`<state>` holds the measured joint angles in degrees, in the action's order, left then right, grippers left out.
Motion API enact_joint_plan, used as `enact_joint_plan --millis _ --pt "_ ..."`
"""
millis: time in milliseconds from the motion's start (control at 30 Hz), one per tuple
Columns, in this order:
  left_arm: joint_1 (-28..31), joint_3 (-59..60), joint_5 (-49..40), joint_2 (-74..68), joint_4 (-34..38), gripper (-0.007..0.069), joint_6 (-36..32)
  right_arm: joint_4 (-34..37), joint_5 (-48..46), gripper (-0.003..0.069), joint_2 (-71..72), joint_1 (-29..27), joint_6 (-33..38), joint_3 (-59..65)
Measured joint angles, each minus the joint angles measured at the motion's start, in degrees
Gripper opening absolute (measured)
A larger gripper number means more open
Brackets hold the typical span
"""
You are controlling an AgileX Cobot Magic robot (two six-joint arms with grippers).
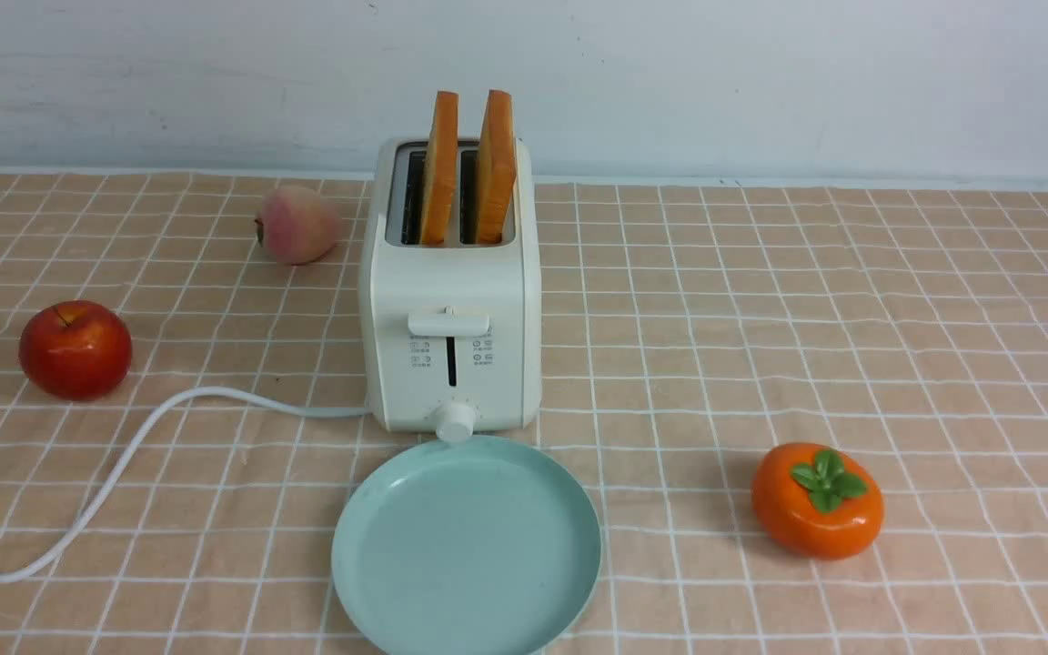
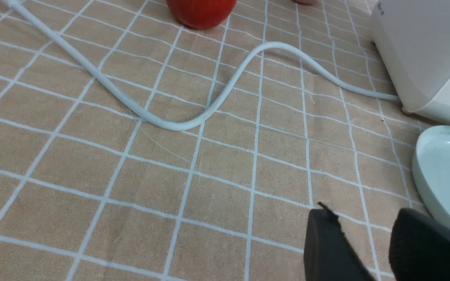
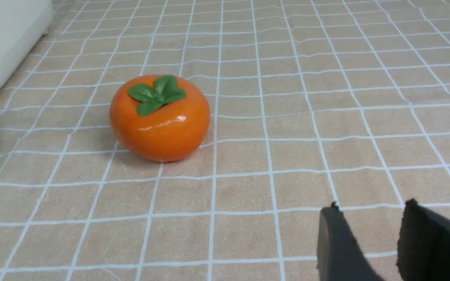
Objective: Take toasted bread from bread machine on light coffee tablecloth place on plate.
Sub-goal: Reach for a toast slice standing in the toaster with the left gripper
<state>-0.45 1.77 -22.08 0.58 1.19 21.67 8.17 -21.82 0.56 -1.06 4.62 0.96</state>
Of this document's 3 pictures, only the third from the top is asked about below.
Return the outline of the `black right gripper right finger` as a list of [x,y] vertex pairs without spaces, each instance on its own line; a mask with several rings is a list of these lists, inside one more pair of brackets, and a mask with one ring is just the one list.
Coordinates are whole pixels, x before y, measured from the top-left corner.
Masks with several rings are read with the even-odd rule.
[[404,281],[450,281],[450,219],[405,203],[396,266]]

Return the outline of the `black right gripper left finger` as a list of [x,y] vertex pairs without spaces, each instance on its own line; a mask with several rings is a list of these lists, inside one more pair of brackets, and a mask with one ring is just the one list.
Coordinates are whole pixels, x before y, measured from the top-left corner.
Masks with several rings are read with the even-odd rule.
[[320,210],[317,241],[320,281],[382,281],[361,251],[336,202]]

